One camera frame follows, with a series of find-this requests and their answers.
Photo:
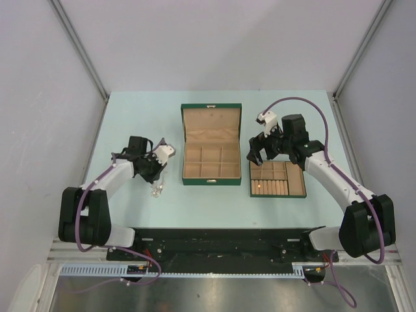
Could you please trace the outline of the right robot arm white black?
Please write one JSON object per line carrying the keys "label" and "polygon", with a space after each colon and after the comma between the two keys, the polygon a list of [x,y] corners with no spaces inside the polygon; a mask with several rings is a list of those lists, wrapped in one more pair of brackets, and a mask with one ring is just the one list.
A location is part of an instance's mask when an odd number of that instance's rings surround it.
{"label": "right robot arm white black", "polygon": [[260,112],[257,123],[264,131],[249,140],[247,159],[257,166],[263,164],[261,152],[269,160],[279,154],[288,155],[293,165],[314,177],[335,199],[344,216],[339,227],[318,227],[307,233],[300,244],[301,256],[314,261],[323,250],[344,250],[357,258],[379,250],[396,241],[394,205],[385,195],[375,195],[342,171],[318,140],[310,140],[304,117],[290,114],[281,120],[273,112]]}

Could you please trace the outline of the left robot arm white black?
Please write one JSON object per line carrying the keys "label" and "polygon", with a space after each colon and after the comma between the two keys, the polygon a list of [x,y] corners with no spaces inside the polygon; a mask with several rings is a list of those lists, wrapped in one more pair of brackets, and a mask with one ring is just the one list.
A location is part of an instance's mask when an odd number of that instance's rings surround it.
{"label": "left robot arm white black", "polygon": [[110,198],[125,183],[140,176],[147,183],[159,180],[176,149],[165,139],[154,144],[148,138],[131,136],[128,146],[111,154],[110,166],[90,183],[65,188],[62,193],[58,237],[75,243],[82,252],[93,247],[121,247],[131,260],[138,259],[144,245],[135,239],[131,227],[117,226],[111,221]]}

